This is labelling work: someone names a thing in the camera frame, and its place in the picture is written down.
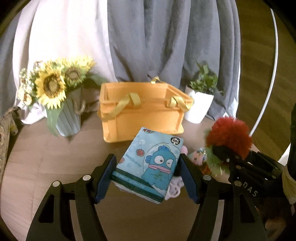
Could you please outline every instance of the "red pompom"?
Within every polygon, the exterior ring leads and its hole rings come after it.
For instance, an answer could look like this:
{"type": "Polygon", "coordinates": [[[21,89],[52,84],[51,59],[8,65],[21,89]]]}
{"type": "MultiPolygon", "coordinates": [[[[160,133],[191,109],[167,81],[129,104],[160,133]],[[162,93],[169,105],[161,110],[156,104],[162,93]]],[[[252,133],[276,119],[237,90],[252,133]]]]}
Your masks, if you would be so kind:
{"type": "Polygon", "coordinates": [[[252,146],[249,127],[242,120],[233,117],[221,117],[206,137],[206,146],[226,146],[245,159],[252,146]]]}

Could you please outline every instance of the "tissue pack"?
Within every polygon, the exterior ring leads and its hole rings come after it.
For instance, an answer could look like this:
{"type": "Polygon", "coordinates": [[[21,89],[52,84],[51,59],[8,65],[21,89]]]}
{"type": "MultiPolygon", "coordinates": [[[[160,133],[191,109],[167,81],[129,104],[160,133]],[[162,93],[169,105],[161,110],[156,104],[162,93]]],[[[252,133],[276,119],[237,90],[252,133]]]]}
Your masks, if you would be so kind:
{"type": "Polygon", "coordinates": [[[161,203],[175,171],[183,139],[142,127],[111,180],[121,190],[161,203]]]}

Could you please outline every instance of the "orange storage box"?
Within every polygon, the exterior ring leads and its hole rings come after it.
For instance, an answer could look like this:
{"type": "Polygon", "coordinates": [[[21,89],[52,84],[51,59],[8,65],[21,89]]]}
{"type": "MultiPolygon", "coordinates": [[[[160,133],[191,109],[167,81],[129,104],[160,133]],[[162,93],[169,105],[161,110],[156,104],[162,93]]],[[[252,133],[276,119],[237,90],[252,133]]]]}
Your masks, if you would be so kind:
{"type": "Polygon", "coordinates": [[[171,135],[181,134],[184,132],[181,124],[184,111],[193,104],[193,99],[179,89],[167,83],[150,82],[104,83],[99,100],[98,114],[106,142],[133,140],[141,127],[171,135]],[[132,94],[140,100],[140,105],[135,106],[132,94]],[[114,113],[123,100],[124,108],[114,113]]]}

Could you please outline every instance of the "hangyodon character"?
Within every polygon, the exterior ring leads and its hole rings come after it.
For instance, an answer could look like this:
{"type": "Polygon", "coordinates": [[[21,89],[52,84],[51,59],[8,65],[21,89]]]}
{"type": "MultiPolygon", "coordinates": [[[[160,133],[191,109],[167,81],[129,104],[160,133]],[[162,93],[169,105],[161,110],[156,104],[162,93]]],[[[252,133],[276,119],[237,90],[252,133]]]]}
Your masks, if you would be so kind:
{"type": "Polygon", "coordinates": [[[172,179],[173,172],[177,165],[177,158],[166,145],[159,146],[158,150],[151,156],[146,157],[148,168],[141,176],[150,185],[166,190],[172,179]]]}

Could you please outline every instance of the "green plant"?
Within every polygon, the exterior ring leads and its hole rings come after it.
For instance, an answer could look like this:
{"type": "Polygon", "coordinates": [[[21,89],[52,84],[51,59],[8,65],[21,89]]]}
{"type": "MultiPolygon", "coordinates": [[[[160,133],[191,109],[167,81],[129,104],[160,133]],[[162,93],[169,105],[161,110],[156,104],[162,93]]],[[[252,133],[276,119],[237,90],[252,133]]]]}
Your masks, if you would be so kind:
{"type": "Polygon", "coordinates": [[[218,92],[217,75],[215,73],[213,75],[209,75],[209,68],[206,64],[203,66],[201,66],[198,62],[196,62],[196,64],[199,67],[200,71],[197,79],[191,81],[189,87],[197,92],[210,95],[213,95],[215,92],[218,92]]]}
{"type": "Polygon", "coordinates": [[[87,56],[35,62],[33,70],[24,68],[20,71],[20,86],[17,91],[20,104],[30,110],[34,103],[41,103],[46,109],[47,126],[51,133],[57,136],[57,120],[68,94],[81,88],[85,80],[93,81],[98,86],[107,82],[90,72],[95,64],[92,58],[87,56]]]}

